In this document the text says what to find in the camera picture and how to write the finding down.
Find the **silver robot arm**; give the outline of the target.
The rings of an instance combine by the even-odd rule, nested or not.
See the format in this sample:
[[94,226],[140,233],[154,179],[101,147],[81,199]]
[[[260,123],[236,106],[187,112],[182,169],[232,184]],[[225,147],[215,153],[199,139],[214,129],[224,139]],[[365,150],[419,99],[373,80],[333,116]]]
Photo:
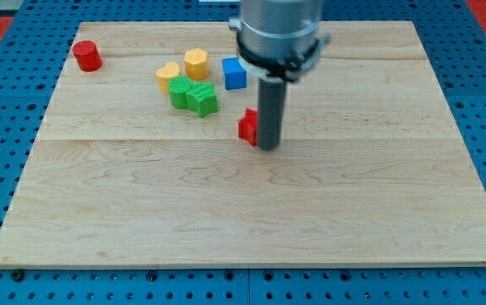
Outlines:
[[242,0],[229,19],[241,66],[269,82],[297,82],[313,69],[329,33],[319,35],[321,0]]

